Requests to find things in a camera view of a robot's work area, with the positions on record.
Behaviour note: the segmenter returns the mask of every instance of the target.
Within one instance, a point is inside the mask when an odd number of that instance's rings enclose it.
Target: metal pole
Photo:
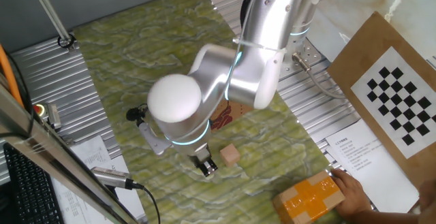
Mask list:
[[[0,86],[0,101],[0,133],[27,135],[30,114],[3,86]],[[4,139],[113,223],[138,223],[46,123],[34,122],[30,138]]]
[[[57,16],[55,9],[53,9],[52,4],[50,3],[50,0],[40,0],[40,3],[42,7],[46,10],[48,17],[52,21],[59,36],[61,36],[63,41],[65,41],[66,43],[70,43],[71,37],[69,36],[65,27],[62,25],[61,19],[59,19],[59,17]]]

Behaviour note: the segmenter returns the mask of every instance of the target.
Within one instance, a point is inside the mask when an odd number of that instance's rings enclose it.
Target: cardboard box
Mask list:
[[[250,112],[252,109],[250,106],[223,99],[211,116],[212,133]]]
[[[360,77],[391,47],[433,91],[436,91],[436,71],[378,12],[374,12],[361,26],[327,69],[327,72],[408,179],[419,189],[425,180],[436,178],[436,143],[434,143],[436,138],[430,146],[407,159],[352,90],[352,86]]]
[[[327,172],[320,172],[276,196],[272,204],[284,224],[310,224],[345,200]]]

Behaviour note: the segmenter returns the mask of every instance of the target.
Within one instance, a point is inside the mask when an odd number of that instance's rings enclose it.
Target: keyboard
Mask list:
[[[3,145],[22,224],[64,224],[49,175],[8,143]]]

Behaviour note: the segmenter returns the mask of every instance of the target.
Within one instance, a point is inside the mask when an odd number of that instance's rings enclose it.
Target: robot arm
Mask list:
[[[209,118],[218,103],[223,97],[256,109],[270,103],[285,54],[299,55],[304,50],[302,41],[318,1],[245,2],[236,51],[205,45],[187,75],[165,76],[151,88],[147,104],[152,117],[171,145],[189,156],[205,176],[217,169],[207,141]]]

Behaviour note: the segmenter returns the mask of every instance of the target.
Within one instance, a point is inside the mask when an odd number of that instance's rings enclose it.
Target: table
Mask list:
[[[210,178],[174,150],[156,157],[125,120],[158,78],[186,74],[203,45],[232,46],[234,33],[210,0],[156,0],[74,33],[129,171],[157,198],[164,223],[279,223],[270,200],[328,166],[278,94],[267,109],[248,112],[213,134],[210,148],[220,169]],[[229,143],[241,160],[226,168],[218,152]],[[140,198],[154,223],[153,205],[145,194]],[[339,221],[336,212],[319,223],[332,221]]]

